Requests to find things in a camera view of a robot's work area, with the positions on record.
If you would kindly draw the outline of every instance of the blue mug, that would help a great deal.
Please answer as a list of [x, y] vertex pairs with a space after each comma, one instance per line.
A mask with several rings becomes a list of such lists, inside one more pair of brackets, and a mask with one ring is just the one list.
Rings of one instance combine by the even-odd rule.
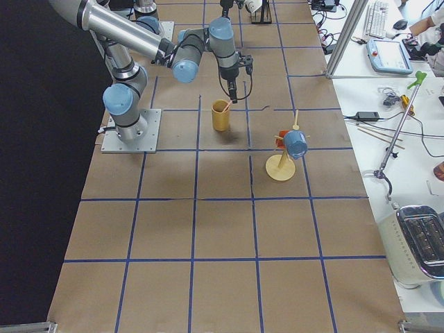
[[284, 136], [284, 145], [287, 153], [295, 160], [305, 155], [308, 150], [305, 134], [300, 130], [290, 130]]

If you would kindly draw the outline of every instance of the black background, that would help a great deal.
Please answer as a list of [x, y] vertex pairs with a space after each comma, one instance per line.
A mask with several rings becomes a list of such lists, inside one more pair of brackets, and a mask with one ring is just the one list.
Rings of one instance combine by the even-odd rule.
[[0, 325], [11, 325], [46, 321], [112, 80], [89, 32], [46, 1], [0, 9]]

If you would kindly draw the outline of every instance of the person's hand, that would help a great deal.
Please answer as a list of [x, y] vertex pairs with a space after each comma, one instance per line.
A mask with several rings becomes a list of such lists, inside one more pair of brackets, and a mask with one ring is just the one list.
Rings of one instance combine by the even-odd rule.
[[439, 44], [430, 44], [429, 42], [425, 42], [422, 46], [421, 46], [421, 51], [423, 51], [425, 54], [429, 54], [431, 56], [434, 56], [435, 54], [437, 54], [439, 51], [441, 50], [441, 45]]

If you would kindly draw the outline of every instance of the yellow tool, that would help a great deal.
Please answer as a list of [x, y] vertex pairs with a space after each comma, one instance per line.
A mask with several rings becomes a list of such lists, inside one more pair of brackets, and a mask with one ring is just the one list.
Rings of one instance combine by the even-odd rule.
[[[403, 107], [404, 109], [408, 106], [409, 102], [410, 102], [409, 97], [407, 97], [407, 96], [405, 96], [405, 95], [402, 95], [402, 96], [401, 96], [401, 103], [402, 103], [402, 107]], [[413, 109], [413, 105], [412, 105], [412, 106], [410, 107], [410, 110], [409, 110], [409, 116], [414, 116], [414, 115], [415, 115], [415, 111], [414, 111], [414, 109]]]

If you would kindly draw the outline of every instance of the toaster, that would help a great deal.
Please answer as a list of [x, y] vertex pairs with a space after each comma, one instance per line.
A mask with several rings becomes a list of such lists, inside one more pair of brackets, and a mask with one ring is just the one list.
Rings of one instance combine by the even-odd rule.
[[404, 288], [444, 280], [443, 216], [428, 206], [409, 205], [378, 224], [393, 277]]

